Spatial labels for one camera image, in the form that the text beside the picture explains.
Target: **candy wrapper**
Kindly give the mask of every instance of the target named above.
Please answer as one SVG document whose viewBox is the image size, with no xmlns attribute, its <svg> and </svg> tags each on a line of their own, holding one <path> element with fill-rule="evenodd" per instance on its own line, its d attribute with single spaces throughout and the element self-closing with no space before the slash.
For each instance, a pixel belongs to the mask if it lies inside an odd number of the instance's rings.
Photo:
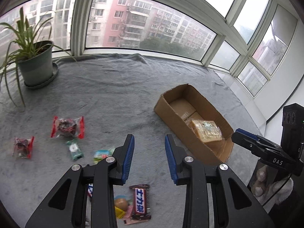
<svg viewBox="0 0 304 228">
<path fill-rule="evenodd" d="M 214 121 L 191 119 L 188 121 L 188 126 L 193 129 L 203 143 L 223 139 L 221 130 Z"/>
<path fill-rule="evenodd" d="M 77 160 L 83 157 L 83 153 L 79 149 L 76 139 L 68 141 L 66 144 L 69 147 L 73 160 Z"/>
<path fill-rule="evenodd" d="M 149 203 L 149 184 L 138 184 L 129 187 L 133 191 L 133 212 L 129 218 L 124 219 L 124 224 L 145 222 L 151 219 Z"/>
<path fill-rule="evenodd" d="M 17 157 L 30 159 L 32 156 L 34 136 L 31 139 L 15 139 L 13 155 Z"/>
<path fill-rule="evenodd" d="M 83 116 L 76 119 L 58 119 L 54 117 L 51 137 L 78 137 L 82 139 L 85 133 Z"/>
</svg>

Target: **small candy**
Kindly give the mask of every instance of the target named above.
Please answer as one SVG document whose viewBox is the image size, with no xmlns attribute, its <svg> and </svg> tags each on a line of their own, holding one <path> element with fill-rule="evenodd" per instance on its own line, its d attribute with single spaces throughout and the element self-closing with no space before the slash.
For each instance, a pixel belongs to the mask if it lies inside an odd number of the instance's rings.
<svg viewBox="0 0 304 228">
<path fill-rule="evenodd" d="M 53 129 L 51 137 L 78 137 L 82 139 L 85 132 L 85 123 L 83 116 L 76 119 L 58 119 L 53 120 Z"/>
<path fill-rule="evenodd" d="M 30 159 L 32 156 L 33 142 L 34 136 L 31 139 L 16 138 L 13 155 L 16 153 L 17 157 Z"/>
</svg>

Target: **spider plant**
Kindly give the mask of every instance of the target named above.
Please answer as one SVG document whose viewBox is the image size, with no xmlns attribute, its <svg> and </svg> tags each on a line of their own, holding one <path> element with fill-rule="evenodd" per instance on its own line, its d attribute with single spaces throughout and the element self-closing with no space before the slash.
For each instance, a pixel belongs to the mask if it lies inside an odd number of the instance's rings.
<svg viewBox="0 0 304 228">
<path fill-rule="evenodd" d="M 48 19 L 44 20 L 43 22 L 42 22 L 42 19 L 43 19 L 43 17 L 42 17 L 36 25 L 30 26 L 26 15 L 24 15 L 24 13 L 23 13 L 23 7 L 20 8 L 19 13 L 20 13 L 20 19 L 17 21 L 16 29 L 8 23 L 5 23 L 5 22 L 0 23 L 0 26 L 4 26 L 4 28 L 2 30 L 9 29 L 9 30 L 13 31 L 14 36 L 15 36 L 15 39 L 9 43 L 4 62 L 0 66 L 0 70 L 2 71 L 0 73 L 0 86 L 1 86 L 2 78 L 4 77 L 5 86 L 6 86 L 9 98 L 11 99 L 13 104 L 15 106 L 17 106 L 12 99 L 12 96 L 11 96 L 10 90 L 9 90 L 8 81 L 7 81 L 7 72 L 8 72 L 7 68 L 11 64 L 15 63 L 16 64 L 15 72 L 16 72 L 17 86 L 18 86 L 18 90 L 19 90 L 19 94 L 20 94 L 23 106 L 25 107 L 25 102 L 24 102 L 23 95 L 21 92 L 21 87 L 20 87 L 18 63 L 21 61 L 31 59 L 31 58 L 41 54 L 44 51 L 44 48 L 48 45 L 54 46 L 60 50 L 63 50 L 67 54 L 69 54 L 69 53 L 66 50 L 64 50 L 61 47 L 54 45 L 54 44 L 46 44 L 40 48 L 37 48 L 35 46 L 35 44 L 38 42 L 41 32 L 43 31 L 45 26 L 48 24 L 50 24 L 50 26 L 51 26 L 50 32 L 48 35 L 48 39 L 50 39 L 51 33 L 52 33 L 52 25 L 51 25 L 50 20 L 53 19 L 53 17 L 48 18 Z M 11 48 L 12 44 L 17 44 L 19 46 L 19 48 L 10 53 L 10 48 Z"/>
</svg>

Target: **open cardboard box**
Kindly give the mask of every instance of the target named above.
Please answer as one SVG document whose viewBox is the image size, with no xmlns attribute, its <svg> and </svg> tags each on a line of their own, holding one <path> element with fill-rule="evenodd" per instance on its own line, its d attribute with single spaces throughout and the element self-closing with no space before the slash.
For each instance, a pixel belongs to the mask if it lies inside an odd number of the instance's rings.
<svg viewBox="0 0 304 228">
<path fill-rule="evenodd" d="M 205 164 L 225 162 L 232 151 L 234 132 L 225 118 L 193 86 L 184 84 L 162 94 L 154 107 L 156 114 L 168 125 L 193 155 Z M 224 139 L 203 143 L 188 127 L 188 119 L 214 121 Z"/>
</svg>

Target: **tree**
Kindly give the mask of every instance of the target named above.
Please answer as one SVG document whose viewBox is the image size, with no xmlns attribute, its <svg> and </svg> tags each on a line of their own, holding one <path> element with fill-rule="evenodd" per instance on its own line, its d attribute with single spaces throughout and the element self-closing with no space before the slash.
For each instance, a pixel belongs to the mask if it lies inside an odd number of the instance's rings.
<svg viewBox="0 0 304 228">
<path fill-rule="evenodd" d="M 174 55 L 180 55 L 184 57 L 189 58 L 199 58 L 196 57 L 198 51 L 200 50 L 192 50 L 189 47 L 183 47 L 179 43 L 172 42 L 165 40 L 165 39 L 159 39 L 159 38 L 150 38 L 145 39 L 144 41 L 140 42 L 139 45 L 140 49 L 146 49 L 146 50 L 152 50 L 152 51 L 160 51 L 164 53 L 174 54 Z"/>
</svg>

